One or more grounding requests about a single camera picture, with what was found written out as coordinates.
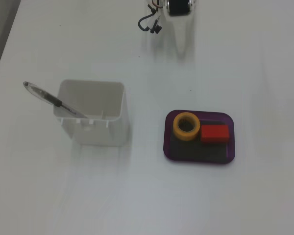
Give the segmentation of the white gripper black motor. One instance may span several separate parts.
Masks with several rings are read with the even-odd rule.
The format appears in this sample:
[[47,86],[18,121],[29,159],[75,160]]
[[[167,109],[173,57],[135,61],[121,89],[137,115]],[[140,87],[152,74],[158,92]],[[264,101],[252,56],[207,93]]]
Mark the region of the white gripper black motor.
[[195,1],[164,0],[163,12],[169,26],[170,41],[178,60],[194,60]]

